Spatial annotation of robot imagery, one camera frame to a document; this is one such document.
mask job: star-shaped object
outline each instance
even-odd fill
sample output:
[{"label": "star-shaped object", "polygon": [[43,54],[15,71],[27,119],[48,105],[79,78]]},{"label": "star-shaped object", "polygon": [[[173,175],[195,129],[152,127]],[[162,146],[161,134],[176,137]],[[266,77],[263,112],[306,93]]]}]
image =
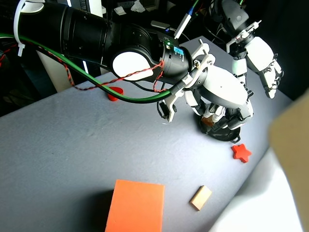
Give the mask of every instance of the star-shaped object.
[{"label": "star-shaped object", "polygon": [[232,150],[234,152],[234,159],[240,159],[241,162],[246,163],[249,161],[249,155],[251,155],[251,151],[247,150],[245,144],[241,144],[239,146],[232,146]]}]

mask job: gray table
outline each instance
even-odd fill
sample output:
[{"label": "gray table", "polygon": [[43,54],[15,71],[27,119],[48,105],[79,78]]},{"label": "gray table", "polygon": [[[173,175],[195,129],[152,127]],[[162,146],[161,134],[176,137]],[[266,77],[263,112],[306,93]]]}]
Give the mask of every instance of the gray table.
[{"label": "gray table", "polygon": [[[230,70],[230,55],[209,44],[215,64]],[[192,52],[198,38],[184,46]],[[115,86],[129,96],[148,94],[125,82]],[[106,222],[115,180],[128,179],[166,186],[164,232],[207,231],[266,151],[270,122],[291,102],[281,92],[268,99],[251,71],[248,86],[255,114],[241,129],[241,142],[253,153],[246,164],[232,158],[232,143],[200,133],[184,99],[170,124],[155,104],[111,102],[99,89],[70,88],[3,116],[0,230],[97,231],[96,220],[103,227]],[[197,212],[188,202],[201,185],[213,194]],[[103,215],[96,218],[96,211]]]}]

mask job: white circular joint cover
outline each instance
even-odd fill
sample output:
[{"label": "white circular joint cover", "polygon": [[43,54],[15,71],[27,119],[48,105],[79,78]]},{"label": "white circular joint cover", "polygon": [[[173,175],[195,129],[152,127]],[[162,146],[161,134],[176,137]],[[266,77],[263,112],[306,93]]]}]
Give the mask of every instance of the white circular joint cover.
[{"label": "white circular joint cover", "polygon": [[[130,73],[148,69],[150,68],[150,65],[147,59],[139,53],[123,52],[117,55],[113,60],[112,68],[119,77],[124,77]],[[154,72],[152,70],[146,70],[144,72],[128,76],[125,79],[129,81],[137,81],[148,76],[152,76],[153,74]]]}]

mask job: orange block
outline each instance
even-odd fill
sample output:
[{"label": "orange block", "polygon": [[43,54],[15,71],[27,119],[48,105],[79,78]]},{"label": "orange block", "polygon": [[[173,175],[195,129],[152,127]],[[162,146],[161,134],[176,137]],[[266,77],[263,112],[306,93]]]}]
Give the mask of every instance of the orange block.
[{"label": "orange block", "polygon": [[105,232],[161,232],[164,186],[116,180]]}]

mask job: white connector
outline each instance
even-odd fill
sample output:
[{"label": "white connector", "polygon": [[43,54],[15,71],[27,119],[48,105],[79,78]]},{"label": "white connector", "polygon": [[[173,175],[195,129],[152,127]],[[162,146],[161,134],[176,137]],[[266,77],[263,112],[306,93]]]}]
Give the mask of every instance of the white connector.
[{"label": "white connector", "polygon": [[178,39],[180,37],[180,35],[183,33],[183,30],[185,29],[185,27],[187,26],[188,22],[191,19],[191,15],[189,14],[185,14],[185,16],[183,17],[182,22],[180,23],[180,25],[178,26],[177,30],[175,31],[175,39]]}]

